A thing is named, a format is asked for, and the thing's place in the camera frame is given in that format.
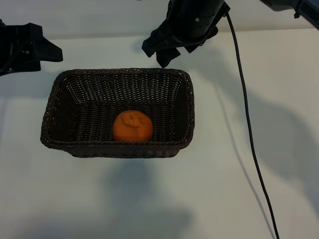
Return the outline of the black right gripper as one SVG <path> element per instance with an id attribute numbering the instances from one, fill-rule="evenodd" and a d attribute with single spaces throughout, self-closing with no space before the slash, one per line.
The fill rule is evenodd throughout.
<path id="1" fill-rule="evenodd" d="M 148 57 L 156 53 L 158 64 L 165 68 L 177 58 L 178 47 L 191 53 L 218 33 L 217 23 L 230 11 L 223 0 L 171 0 L 166 20 L 143 41 Z"/>

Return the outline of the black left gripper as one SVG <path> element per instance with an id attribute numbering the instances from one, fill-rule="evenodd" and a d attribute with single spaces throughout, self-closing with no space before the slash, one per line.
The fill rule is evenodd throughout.
<path id="1" fill-rule="evenodd" d="M 32 60 L 27 62 L 27 55 Z M 62 62 L 61 48 L 43 36 L 42 27 L 33 23 L 6 25 L 0 22 L 0 75 L 41 70 L 40 61 Z"/>

